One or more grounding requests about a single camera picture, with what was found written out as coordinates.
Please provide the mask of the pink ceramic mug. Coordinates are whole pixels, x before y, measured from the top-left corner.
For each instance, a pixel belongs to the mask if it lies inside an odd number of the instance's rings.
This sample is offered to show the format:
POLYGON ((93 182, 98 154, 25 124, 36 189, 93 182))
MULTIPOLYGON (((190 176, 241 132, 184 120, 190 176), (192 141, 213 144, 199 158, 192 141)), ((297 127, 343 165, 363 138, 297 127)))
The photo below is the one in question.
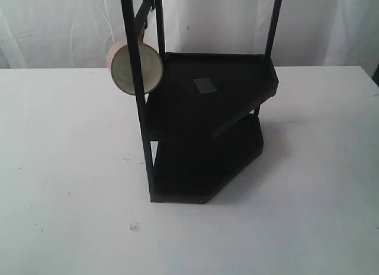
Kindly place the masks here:
MULTIPOLYGON (((143 42, 143 39, 144 30, 140 32, 137 41, 144 93, 148 94, 160 84, 163 78, 163 60, 152 46, 143 42)), ((128 95, 135 95, 136 92, 127 42, 125 40, 115 42, 107 53, 106 61, 107 69, 116 87, 128 95)))

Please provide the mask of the black two-tier metal rack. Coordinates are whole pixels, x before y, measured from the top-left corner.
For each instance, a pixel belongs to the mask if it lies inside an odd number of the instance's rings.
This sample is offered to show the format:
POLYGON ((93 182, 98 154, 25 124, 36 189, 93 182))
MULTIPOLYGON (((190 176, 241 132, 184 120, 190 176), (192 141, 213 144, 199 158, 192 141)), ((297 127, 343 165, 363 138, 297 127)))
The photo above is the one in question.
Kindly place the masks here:
POLYGON ((259 111, 273 97, 278 77, 271 59, 282 0, 274 0, 261 55, 169 53, 162 0, 120 0, 129 48, 150 201, 210 201, 262 153, 259 111), (145 94, 138 37, 156 12, 163 78, 145 94), (194 79, 209 77, 217 91, 201 94, 194 79))

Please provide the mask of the grey square sticker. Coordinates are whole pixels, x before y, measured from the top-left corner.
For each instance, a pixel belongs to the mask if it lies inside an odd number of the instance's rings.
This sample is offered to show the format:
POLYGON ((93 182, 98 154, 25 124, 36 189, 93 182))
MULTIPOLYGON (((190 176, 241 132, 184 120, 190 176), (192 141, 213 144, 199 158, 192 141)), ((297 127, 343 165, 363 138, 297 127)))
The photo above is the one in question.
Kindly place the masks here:
POLYGON ((216 92, 217 89, 209 77, 194 79, 195 85, 201 94, 210 94, 216 92))

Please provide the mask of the white backdrop curtain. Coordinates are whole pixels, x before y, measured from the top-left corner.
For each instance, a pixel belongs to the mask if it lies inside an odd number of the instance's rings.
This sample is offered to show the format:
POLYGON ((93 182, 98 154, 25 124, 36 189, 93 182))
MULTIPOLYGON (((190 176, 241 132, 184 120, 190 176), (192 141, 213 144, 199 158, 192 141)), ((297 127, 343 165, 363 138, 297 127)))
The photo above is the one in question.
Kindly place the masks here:
MULTIPOLYGON (((262 53, 274 0, 163 0, 169 52, 262 53)), ((120 0, 1 0, 2 68, 103 68, 120 0)), ((282 0, 277 66, 378 66, 378 0, 282 0)))

